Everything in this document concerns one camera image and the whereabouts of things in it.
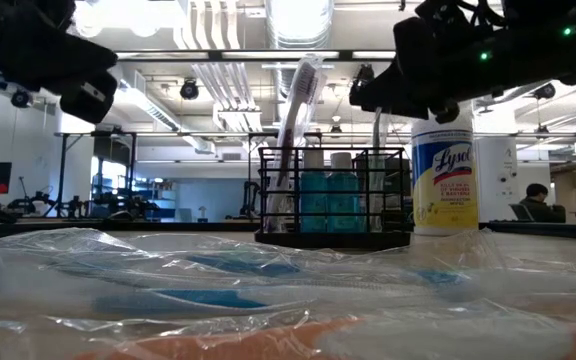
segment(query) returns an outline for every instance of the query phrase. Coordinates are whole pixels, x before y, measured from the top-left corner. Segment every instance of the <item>yellow label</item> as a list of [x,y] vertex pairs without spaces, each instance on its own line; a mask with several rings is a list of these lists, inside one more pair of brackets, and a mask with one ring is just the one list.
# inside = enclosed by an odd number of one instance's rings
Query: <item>yellow label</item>
[[477,228],[477,178],[472,133],[451,130],[413,139],[416,226]]

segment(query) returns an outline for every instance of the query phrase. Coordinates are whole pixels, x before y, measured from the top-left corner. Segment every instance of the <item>person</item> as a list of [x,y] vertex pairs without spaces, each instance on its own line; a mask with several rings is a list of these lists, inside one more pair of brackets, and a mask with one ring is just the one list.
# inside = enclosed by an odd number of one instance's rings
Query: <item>person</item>
[[521,200],[520,204],[528,209],[535,222],[565,223],[566,210],[562,206],[548,206],[547,197],[547,187],[531,184],[526,189],[526,198]]

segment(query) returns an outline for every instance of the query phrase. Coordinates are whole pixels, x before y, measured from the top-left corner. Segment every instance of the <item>green led light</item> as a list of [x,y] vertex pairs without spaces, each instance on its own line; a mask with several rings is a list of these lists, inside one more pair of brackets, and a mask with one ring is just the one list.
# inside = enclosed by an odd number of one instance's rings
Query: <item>green led light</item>
[[576,27],[574,27],[574,26],[568,26],[568,27],[564,28],[564,30],[562,31],[562,34],[563,34],[564,36],[574,35],[574,34],[576,34]]

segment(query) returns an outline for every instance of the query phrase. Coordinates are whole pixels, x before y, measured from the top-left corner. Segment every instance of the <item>plastic bag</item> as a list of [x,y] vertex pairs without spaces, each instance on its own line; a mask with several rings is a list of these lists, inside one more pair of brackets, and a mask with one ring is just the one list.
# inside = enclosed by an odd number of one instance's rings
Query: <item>plastic bag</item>
[[0,359],[576,359],[576,250],[526,241],[479,231],[344,255],[205,235],[3,238]]
[[[377,108],[375,112],[375,121],[373,122],[372,128],[372,147],[373,154],[370,156],[370,168],[375,169],[385,169],[386,162],[383,156],[380,156],[382,153],[381,150],[378,150],[381,147],[387,146],[388,142],[388,129],[390,127],[389,119],[381,116],[381,108]],[[376,172],[371,174],[370,176],[370,190],[375,192],[380,192],[384,190],[384,183],[386,181],[386,173],[385,172]],[[383,203],[383,197],[377,194],[370,195],[370,209],[368,211],[370,213],[378,213],[385,209],[385,204]],[[370,229],[373,232],[381,232],[382,230],[382,220],[380,216],[371,216],[370,217]]]

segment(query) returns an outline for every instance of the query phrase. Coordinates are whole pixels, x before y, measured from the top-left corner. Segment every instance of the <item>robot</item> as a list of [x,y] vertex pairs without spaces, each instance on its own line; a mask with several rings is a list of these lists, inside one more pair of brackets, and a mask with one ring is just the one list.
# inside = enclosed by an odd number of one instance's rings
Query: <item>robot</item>
[[487,0],[423,1],[415,9],[419,17],[394,26],[391,66],[353,87],[351,104],[424,120],[432,113],[447,123],[462,101],[551,79],[576,86],[576,0],[502,5],[503,16]]
[[100,123],[114,101],[109,49],[68,34],[75,0],[0,0],[0,90],[29,107],[42,88],[65,113]]

